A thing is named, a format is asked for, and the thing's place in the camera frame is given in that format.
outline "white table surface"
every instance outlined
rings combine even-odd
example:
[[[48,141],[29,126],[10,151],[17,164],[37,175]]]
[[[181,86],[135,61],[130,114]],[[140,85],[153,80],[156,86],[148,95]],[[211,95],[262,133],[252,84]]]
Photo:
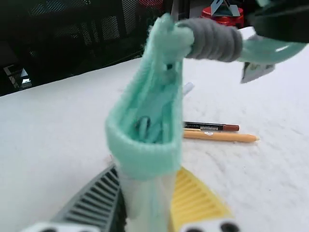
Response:
[[[243,231],[309,231],[309,48],[239,84],[242,64],[184,61],[184,120],[239,124],[254,144],[184,140],[183,165]],[[0,230],[48,220],[107,167],[104,120],[140,60],[0,98]]]

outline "orange pencil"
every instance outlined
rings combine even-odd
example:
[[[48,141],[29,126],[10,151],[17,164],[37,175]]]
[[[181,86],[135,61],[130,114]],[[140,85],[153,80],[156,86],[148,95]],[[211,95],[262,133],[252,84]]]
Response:
[[[236,134],[236,133],[219,133],[219,132],[204,132],[199,129],[184,129],[184,138],[190,139],[207,139],[207,140],[218,140],[218,141],[235,141],[251,143],[259,140],[258,137],[251,134]]]

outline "gray yarn wrap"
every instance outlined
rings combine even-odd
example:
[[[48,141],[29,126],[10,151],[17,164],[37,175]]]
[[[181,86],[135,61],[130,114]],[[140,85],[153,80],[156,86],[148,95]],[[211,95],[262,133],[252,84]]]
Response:
[[[235,27],[220,25],[208,18],[183,20],[178,26],[189,27],[194,33],[194,44],[187,58],[232,62],[240,57],[242,36]]]

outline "yellow plastic piece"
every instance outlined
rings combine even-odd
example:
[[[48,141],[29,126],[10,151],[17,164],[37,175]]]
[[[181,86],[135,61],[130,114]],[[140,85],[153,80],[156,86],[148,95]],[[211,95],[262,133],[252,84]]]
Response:
[[[178,171],[171,203],[170,232],[178,232],[187,223],[231,216],[228,208],[204,183],[185,168]]]

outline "pencil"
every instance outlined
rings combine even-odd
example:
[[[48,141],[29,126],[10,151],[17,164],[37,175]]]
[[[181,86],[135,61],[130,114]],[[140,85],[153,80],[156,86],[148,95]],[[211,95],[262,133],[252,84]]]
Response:
[[[218,140],[218,141],[235,141],[251,143],[259,140],[258,137],[251,134],[235,134],[235,133],[219,133],[219,132],[204,132],[197,129],[184,129],[184,138],[191,139],[207,139],[207,140]]]
[[[239,125],[203,123],[203,122],[183,122],[184,128],[201,129],[207,131],[239,131]]]

